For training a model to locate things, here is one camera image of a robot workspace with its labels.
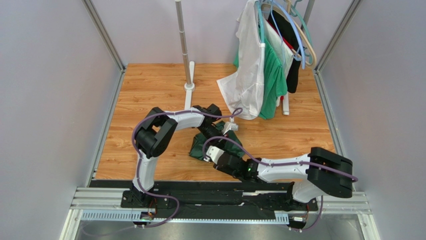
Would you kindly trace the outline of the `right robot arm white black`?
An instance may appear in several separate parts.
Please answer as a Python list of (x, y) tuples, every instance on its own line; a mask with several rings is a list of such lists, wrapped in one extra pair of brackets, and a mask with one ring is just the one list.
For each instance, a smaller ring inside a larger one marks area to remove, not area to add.
[(241, 182), (272, 183), (293, 180), (288, 187), (288, 200), (308, 203), (320, 196), (341, 199), (352, 197), (353, 162), (321, 147), (313, 147), (310, 153), (282, 159), (257, 158), (243, 160), (215, 146), (210, 146), (205, 157), (213, 167)]

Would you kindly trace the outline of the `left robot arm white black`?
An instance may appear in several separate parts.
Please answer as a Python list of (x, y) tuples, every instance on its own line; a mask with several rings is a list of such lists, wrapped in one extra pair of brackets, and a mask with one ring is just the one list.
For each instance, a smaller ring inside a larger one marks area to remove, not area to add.
[(223, 134), (215, 129), (214, 123), (235, 116), (235, 114), (222, 115), (220, 108), (215, 104), (207, 108), (195, 105), (180, 111), (152, 108), (132, 132), (131, 142), (138, 155), (135, 177), (132, 181), (134, 187), (141, 193), (161, 198), (162, 195), (150, 193), (149, 190), (154, 187), (158, 159), (168, 148), (174, 133), (197, 128), (207, 138), (222, 137)]

